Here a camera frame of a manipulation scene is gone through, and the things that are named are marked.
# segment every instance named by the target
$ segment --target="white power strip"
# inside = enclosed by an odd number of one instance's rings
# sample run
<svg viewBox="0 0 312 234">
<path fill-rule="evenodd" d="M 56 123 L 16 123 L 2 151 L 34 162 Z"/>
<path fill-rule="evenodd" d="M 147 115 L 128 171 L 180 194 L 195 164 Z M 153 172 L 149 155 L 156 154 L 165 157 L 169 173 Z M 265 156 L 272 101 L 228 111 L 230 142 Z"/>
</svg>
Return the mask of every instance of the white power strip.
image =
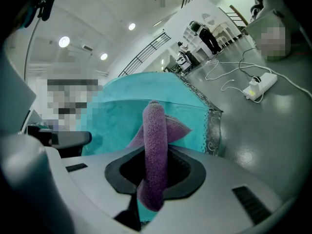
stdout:
<svg viewBox="0 0 312 234">
<path fill-rule="evenodd" d="M 243 93 L 247 99 L 251 99 L 253 101 L 258 99 L 277 82 L 277 75 L 264 73 L 260 79 L 261 82 L 257 82 L 253 79 L 249 82 L 250 85 L 243 90 Z"/>
</svg>

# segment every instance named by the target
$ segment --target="gray floor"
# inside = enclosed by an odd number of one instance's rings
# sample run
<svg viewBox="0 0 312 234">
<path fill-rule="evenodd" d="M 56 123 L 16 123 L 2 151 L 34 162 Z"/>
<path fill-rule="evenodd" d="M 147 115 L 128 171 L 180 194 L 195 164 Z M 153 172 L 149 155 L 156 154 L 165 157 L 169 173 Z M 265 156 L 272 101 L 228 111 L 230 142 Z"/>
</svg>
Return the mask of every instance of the gray floor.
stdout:
<svg viewBox="0 0 312 234">
<path fill-rule="evenodd" d="M 244 50 L 253 45 L 241 38 L 226 47 L 217 56 L 223 62 L 240 61 Z M 296 44 L 287 58 L 266 62 L 254 49 L 245 53 L 245 62 L 268 66 L 286 75 L 297 85 L 312 91 L 312 54 L 305 44 Z M 260 104 L 247 100 L 235 89 L 222 92 L 222 85 L 245 89 L 250 79 L 237 70 L 215 81 L 205 76 L 214 66 L 201 66 L 187 76 L 218 108 L 221 118 L 221 155 L 249 170 L 266 182 L 283 200 L 298 193 L 312 161 L 312 100 L 282 77 L 268 90 Z M 238 67 L 237 64 L 219 64 L 211 73 L 215 78 Z M 245 69 L 261 76 L 259 68 Z"/>
</svg>

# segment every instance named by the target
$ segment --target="black rubber opening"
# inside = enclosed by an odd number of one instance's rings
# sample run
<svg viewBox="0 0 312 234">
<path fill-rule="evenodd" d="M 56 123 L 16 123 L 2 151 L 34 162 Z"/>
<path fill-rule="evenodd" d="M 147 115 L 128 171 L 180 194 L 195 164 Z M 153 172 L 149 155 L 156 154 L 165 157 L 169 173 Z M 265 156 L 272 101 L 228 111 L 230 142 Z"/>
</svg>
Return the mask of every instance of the black rubber opening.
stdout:
<svg viewBox="0 0 312 234">
<path fill-rule="evenodd" d="M 114 160 L 106 166 L 105 177 L 118 193 L 133 195 L 145 178 L 145 151 L 136 150 Z M 168 150 L 168 187 L 164 200 L 189 197 L 205 178 L 206 170 L 199 161 L 177 150 Z"/>
</svg>

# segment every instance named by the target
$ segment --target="ceiling light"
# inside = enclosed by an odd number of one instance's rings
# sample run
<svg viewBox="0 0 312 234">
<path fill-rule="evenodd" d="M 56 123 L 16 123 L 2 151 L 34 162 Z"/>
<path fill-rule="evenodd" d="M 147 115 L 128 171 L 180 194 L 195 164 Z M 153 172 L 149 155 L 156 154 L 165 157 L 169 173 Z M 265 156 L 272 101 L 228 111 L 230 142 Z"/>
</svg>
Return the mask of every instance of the ceiling light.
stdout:
<svg viewBox="0 0 312 234">
<path fill-rule="evenodd" d="M 60 46 L 61 48 L 67 47 L 67 46 L 69 45 L 69 43 L 70 43 L 69 37 L 62 37 L 62 38 L 59 40 L 59 42 L 58 42 L 58 44 L 59 44 L 59 46 Z"/>
<path fill-rule="evenodd" d="M 134 23 L 131 23 L 129 25 L 129 30 L 134 30 L 135 27 L 136 27 L 136 25 Z"/>
<path fill-rule="evenodd" d="M 107 54 L 104 53 L 103 55 L 101 55 L 101 60 L 106 60 L 107 59 Z"/>
<path fill-rule="evenodd" d="M 155 27 L 156 25 L 159 25 L 161 23 L 161 21 L 160 22 L 158 22 L 158 23 L 156 23 L 153 27 Z"/>
</svg>

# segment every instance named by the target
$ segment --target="person in black clothing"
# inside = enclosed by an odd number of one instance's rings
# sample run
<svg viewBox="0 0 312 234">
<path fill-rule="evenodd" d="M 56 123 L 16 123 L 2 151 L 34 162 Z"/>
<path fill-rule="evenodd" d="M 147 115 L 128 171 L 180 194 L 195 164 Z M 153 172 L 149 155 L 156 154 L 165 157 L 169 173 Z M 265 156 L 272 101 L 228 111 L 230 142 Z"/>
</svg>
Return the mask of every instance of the person in black clothing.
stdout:
<svg viewBox="0 0 312 234">
<path fill-rule="evenodd" d="M 215 37 L 210 32 L 209 28 L 197 21 L 191 21 L 191 29 L 198 34 L 198 36 L 203 40 L 203 42 L 208 46 L 213 55 L 216 55 L 218 52 L 221 52 L 221 48 L 217 43 Z"/>
</svg>

